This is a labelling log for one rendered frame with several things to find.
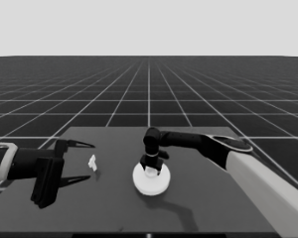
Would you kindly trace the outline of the large thick white disc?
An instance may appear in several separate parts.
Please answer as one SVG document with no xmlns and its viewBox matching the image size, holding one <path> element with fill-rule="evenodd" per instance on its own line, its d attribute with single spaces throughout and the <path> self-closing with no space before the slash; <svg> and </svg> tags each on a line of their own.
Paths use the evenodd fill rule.
<svg viewBox="0 0 298 238">
<path fill-rule="evenodd" d="M 138 191 L 144 195 L 154 196 L 163 193 L 171 181 L 169 168 L 163 164 L 162 169 L 158 172 L 156 169 L 147 167 L 143 169 L 138 163 L 132 173 L 132 179 Z"/>
</svg>

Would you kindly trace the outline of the small white T-shaped piece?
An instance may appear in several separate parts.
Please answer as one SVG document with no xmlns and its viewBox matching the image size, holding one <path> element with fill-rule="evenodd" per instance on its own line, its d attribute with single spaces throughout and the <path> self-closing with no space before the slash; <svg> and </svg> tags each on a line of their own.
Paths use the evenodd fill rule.
<svg viewBox="0 0 298 238">
<path fill-rule="evenodd" d="M 96 157 L 95 155 L 92 155 L 88 161 L 88 166 L 94 171 L 96 172 L 97 171 L 97 165 L 95 163 L 96 161 Z"/>
</svg>

